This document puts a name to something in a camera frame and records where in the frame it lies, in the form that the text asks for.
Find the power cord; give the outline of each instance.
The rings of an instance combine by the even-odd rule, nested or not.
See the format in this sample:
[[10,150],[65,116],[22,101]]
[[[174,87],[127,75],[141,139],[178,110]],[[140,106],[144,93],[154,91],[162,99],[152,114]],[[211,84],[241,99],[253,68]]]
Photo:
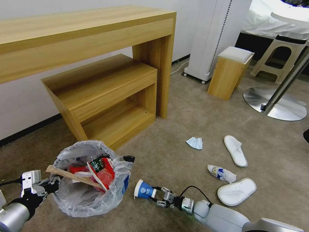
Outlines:
[[194,185],[190,185],[188,187],[185,188],[185,190],[179,195],[179,197],[181,197],[185,191],[187,191],[188,188],[196,188],[197,190],[199,190],[201,192],[201,194],[204,195],[204,197],[208,200],[209,203],[213,204],[209,199],[208,197],[202,192],[202,190],[200,190],[198,187],[194,186]]
[[7,182],[4,182],[4,183],[0,183],[0,186],[4,186],[4,185],[7,185],[7,184],[12,184],[12,183],[19,183],[19,184],[21,184],[22,182],[23,182],[22,178],[19,177],[16,180],[11,180],[11,181],[7,181]]
[[[185,63],[188,63],[189,61],[186,61]],[[179,69],[185,64],[185,63],[183,63],[180,67],[179,67]],[[177,72],[177,71],[179,71],[179,69],[177,69],[176,71],[174,71],[174,72],[171,72],[171,75],[173,74],[173,73],[175,73],[175,72]]]

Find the white slipper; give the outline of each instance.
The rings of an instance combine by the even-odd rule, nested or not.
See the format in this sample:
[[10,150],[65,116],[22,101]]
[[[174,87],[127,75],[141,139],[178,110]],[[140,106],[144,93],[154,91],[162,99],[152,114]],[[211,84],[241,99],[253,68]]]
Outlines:
[[236,206],[246,200],[257,189],[257,185],[250,178],[224,185],[217,191],[218,198],[227,206]]
[[189,144],[191,147],[198,149],[198,150],[202,150],[203,148],[203,142],[202,142],[202,138],[195,138],[192,137],[190,139],[188,139],[187,144]]
[[226,135],[223,139],[226,148],[232,156],[234,163],[240,167],[247,167],[248,162],[241,150],[241,142],[231,135]]

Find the white wall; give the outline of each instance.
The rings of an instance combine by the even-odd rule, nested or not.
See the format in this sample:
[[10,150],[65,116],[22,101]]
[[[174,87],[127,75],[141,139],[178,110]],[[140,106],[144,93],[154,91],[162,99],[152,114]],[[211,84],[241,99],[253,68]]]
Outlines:
[[[173,60],[190,54],[202,0],[9,0],[2,1],[0,19],[45,15],[117,5],[143,5],[177,11]],[[131,47],[0,85],[0,140],[58,114],[40,79],[123,53]]]

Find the white air purifier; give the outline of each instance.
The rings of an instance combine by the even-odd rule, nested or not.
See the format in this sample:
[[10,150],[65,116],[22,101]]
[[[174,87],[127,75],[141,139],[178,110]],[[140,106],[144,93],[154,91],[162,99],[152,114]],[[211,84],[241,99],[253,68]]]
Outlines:
[[251,0],[201,1],[187,74],[201,80],[211,79],[217,55],[229,46],[235,46]]

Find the wooden stool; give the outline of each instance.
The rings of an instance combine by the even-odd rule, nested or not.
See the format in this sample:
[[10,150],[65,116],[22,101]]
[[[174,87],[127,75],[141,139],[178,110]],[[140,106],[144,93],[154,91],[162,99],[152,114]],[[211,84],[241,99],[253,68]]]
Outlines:
[[218,61],[213,73],[208,93],[228,100],[237,88],[254,53],[228,47],[218,55]]
[[[272,41],[262,58],[254,66],[250,74],[256,76],[259,71],[265,71],[277,76],[276,83],[281,83],[293,68],[298,56],[306,46],[306,40],[297,40],[284,36],[277,35]],[[274,59],[272,56],[275,50],[279,47],[288,47],[291,50],[291,55],[285,63],[281,63],[279,59]],[[265,63],[271,60],[274,63],[281,63],[282,68],[275,68],[266,65]]]

